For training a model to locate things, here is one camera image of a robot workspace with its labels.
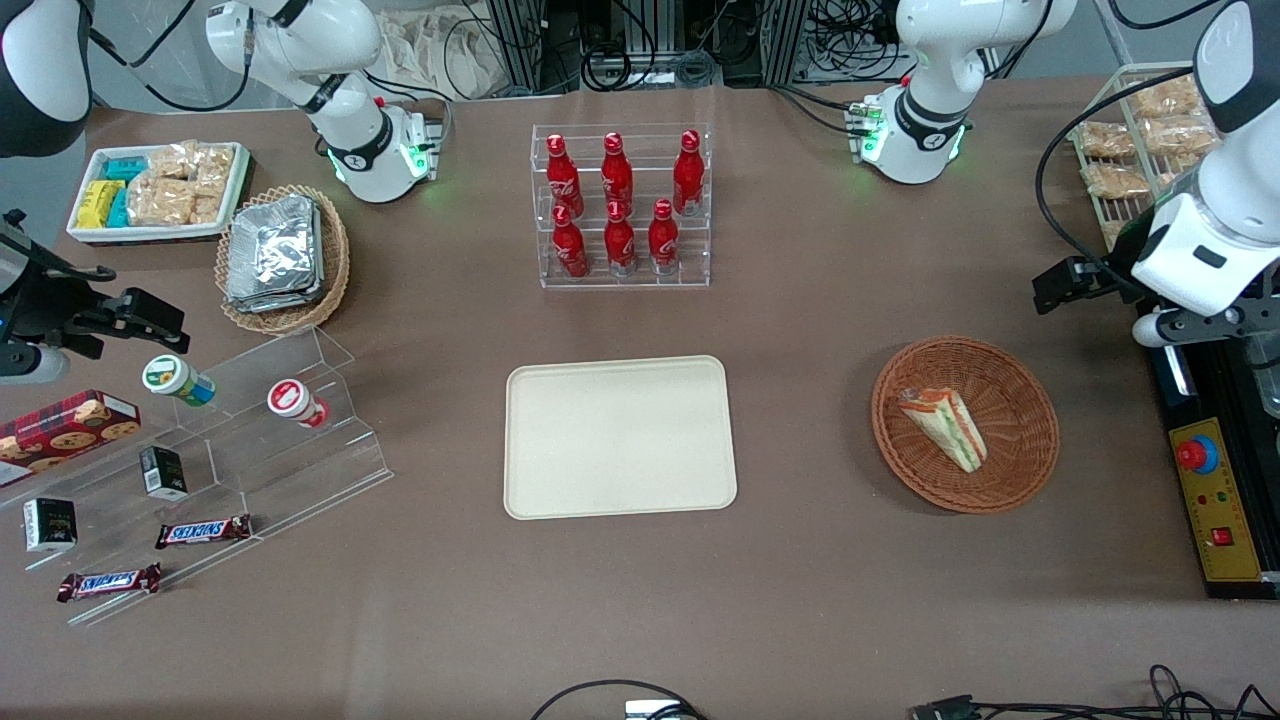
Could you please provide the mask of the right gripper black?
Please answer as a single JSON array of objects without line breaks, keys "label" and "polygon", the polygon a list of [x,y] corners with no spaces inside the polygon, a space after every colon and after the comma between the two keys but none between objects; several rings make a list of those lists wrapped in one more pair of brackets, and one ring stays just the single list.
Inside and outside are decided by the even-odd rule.
[{"label": "right gripper black", "polygon": [[97,277],[76,269],[35,242],[22,228],[23,211],[3,215],[3,338],[45,341],[61,331],[61,347],[91,360],[104,338],[146,340],[172,354],[189,351],[184,313],[141,288],[108,296],[91,287]]}]

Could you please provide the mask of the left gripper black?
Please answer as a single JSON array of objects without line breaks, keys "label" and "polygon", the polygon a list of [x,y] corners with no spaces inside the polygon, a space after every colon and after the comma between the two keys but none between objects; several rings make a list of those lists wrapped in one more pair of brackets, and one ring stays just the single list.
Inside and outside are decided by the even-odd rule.
[{"label": "left gripper black", "polygon": [[[1116,293],[1124,304],[1137,302],[1137,286],[1111,264],[1110,256],[1089,260],[1065,258],[1036,278],[1036,313],[1047,315],[1065,304],[1102,299]],[[1279,331],[1276,288],[1248,288],[1221,313],[1201,319],[1193,343],[1243,340]]]}]

